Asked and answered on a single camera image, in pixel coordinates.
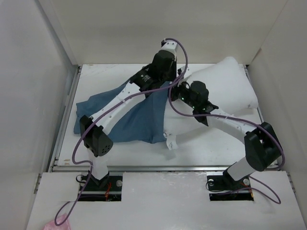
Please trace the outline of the blue pillowcase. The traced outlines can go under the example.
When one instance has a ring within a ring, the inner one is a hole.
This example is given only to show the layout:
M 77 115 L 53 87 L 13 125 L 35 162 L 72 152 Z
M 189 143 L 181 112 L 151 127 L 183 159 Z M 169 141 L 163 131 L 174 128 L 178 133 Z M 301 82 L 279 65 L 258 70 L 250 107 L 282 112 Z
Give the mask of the blue pillowcase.
M 90 116 L 106 106 L 125 84 L 119 87 L 92 95 L 88 100 L 76 104 L 76 115 L 73 133 L 80 135 L 80 119 Z M 168 99 L 168 90 L 152 93 L 141 103 L 134 106 L 113 127 L 108 137 L 115 143 L 144 141 L 147 143 L 164 142 L 164 114 Z

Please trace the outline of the pink plastic bag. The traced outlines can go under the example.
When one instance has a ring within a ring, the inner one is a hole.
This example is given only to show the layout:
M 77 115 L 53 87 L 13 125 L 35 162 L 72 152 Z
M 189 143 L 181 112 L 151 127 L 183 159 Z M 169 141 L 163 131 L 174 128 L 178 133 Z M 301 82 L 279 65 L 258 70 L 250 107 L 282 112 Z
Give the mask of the pink plastic bag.
M 64 215 L 61 215 L 59 216 L 57 219 L 56 219 L 56 222 L 57 223 L 61 223 L 63 222 L 63 220 L 67 217 L 66 214 Z M 71 227 L 70 227 L 70 224 L 69 224 L 69 221 L 66 220 L 63 224 L 61 224 L 60 226 L 57 226 L 55 224 L 55 221 L 50 221 L 49 223 L 47 223 L 44 227 L 43 227 L 43 230 L 71 230 Z

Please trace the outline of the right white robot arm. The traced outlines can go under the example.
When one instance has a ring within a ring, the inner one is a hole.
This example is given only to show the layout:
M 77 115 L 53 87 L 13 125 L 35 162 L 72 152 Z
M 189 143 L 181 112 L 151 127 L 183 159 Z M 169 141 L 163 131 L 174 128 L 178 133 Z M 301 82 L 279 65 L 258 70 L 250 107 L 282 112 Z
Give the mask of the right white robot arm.
M 181 83 L 169 90 L 169 101 L 176 100 L 192 108 L 191 117 L 199 123 L 219 129 L 244 144 L 245 156 L 229 166 L 220 179 L 225 190 L 236 189 L 241 180 L 254 172 L 267 169 L 279 157 L 283 149 L 272 126 L 263 122 L 258 125 L 248 120 L 233 117 L 209 101 L 205 83 Z

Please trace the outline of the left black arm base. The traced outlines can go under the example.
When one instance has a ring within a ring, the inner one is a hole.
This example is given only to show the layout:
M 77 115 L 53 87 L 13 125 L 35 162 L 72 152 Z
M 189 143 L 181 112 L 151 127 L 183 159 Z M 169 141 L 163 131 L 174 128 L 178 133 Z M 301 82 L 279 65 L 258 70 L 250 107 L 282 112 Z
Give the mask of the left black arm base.
M 118 202 L 121 201 L 123 175 L 109 175 L 100 185 L 91 178 L 78 201 Z

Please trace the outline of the aluminium rail frame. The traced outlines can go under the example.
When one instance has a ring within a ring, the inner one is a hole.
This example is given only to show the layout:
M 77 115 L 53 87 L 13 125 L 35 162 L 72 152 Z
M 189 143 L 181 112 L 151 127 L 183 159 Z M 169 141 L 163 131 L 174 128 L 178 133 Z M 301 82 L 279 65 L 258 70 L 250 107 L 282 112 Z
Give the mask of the aluminium rail frame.
M 73 165 L 71 156 L 78 141 L 73 133 L 76 103 L 93 94 L 113 89 L 142 67 L 141 64 L 83 65 L 76 74 L 50 157 L 47 172 L 40 175 L 37 189 L 53 187 L 78 193 L 76 177 L 86 174 L 87 164 Z M 245 156 L 244 145 L 229 134 L 202 125 L 177 137 L 178 148 L 169 150 L 164 142 L 117 143 L 108 154 L 112 175 L 124 172 L 223 171 Z

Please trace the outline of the white pillow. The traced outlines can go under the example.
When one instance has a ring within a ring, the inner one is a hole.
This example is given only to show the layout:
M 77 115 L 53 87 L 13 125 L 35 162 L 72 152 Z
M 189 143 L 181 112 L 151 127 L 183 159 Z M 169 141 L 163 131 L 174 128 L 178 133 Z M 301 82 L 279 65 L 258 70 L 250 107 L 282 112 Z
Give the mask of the white pillow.
M 234 57 L 226 57 L 219 63 L 198 71 L 188 69 L 183 80 L 188 84 L 194 81 L 204 82 L 209 91 L 209 101 L 230 115 L 247 108 L 256 109 L 259 105 L 244 69 Z M 194 117 L 179 115 L 166 102 L 163 135 L 169 150 L 177 149 L 177 135 L 203 126 Z

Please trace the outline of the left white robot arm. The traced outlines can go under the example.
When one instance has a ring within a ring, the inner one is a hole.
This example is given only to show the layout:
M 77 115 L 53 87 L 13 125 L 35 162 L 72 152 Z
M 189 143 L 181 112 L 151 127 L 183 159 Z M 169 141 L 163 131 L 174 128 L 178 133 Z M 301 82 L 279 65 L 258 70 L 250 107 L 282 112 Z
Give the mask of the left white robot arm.
M 152 93 L 166 89 L 177 77 L 176 67 L 176 50 L 161 48 L 152 62 L 134 74 L 108 104 L 90 116 L 81 117 L 80 133 L 90 153 L 89 177 L 95 189 L 102 190 L 107 186 L 107 154 L 113 147 L 109 133 L 133 107 Z

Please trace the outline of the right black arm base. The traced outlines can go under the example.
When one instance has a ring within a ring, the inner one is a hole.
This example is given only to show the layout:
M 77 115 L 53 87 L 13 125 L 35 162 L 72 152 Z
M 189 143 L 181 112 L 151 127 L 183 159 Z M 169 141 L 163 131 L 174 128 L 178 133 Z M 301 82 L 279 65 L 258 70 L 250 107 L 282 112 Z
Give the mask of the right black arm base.
M 249 177 L 228 181 L 223 175 L 207 175 L 210 201 L 254 201 Z

